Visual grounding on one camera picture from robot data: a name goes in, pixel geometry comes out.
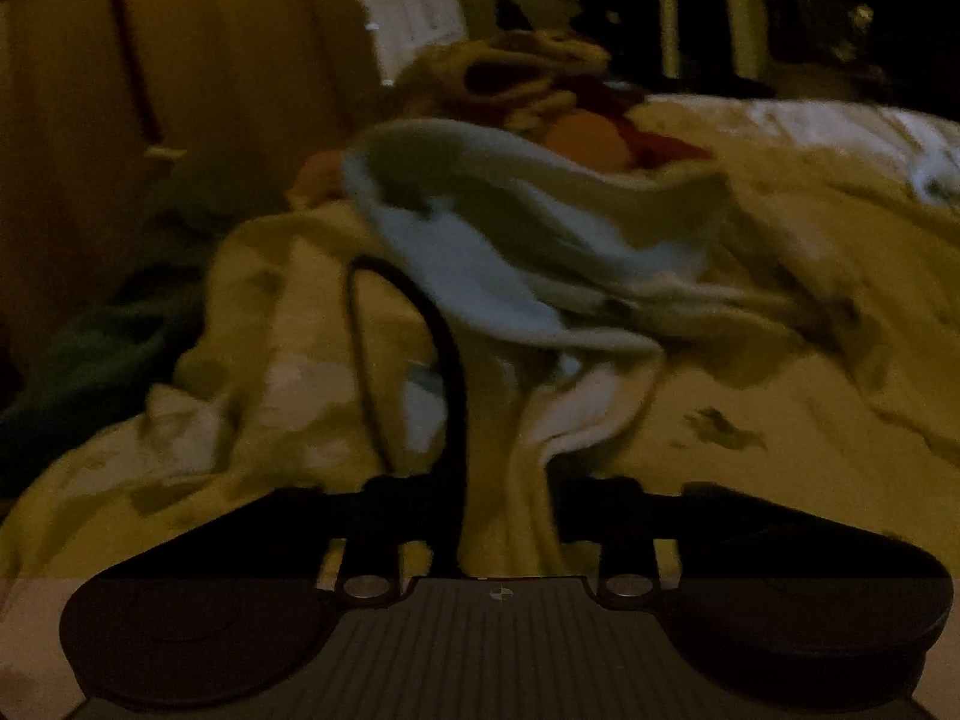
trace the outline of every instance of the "black cable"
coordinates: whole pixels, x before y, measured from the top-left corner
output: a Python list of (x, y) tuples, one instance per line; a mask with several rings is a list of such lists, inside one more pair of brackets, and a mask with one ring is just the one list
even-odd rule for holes
[[(376, 419), (376, 405), (373, 403), (370, 378), (367, 370), (367, 353), (363, 345), (359, 327), (359, 312), (356, 300), (356, 276), (366, 271), (376, 274), (393, 285), (410, 301), (426, 324), (433, 346), (437, 351), (440, 379), (443, 381), (443, 399), (446, 404), (446, 430), (443, 453), (435, 464), (434, 471), (446, 475), (450, 466), (456, 476), (461, 475), (459, 466), (464, 466), (467, 455), (467, 385), (460, 353), (453, 340), (453, 333), (443, 318), (443, 314), (414, 281), (401, 269), (385, 260), (362, 255), (347, 267), (346, 297), (347, 321), (349, 322), (350, 341), (352, 342), (353, 363), (357, 372), (357, 385), (360, 389), (360, 407), (370, 434), (373, 451), (383, 464), (387, 473), (395, 471), (394, 463), (387, 450), (387, 442)], [(464, 479), (466, 469), (462, 470)]]

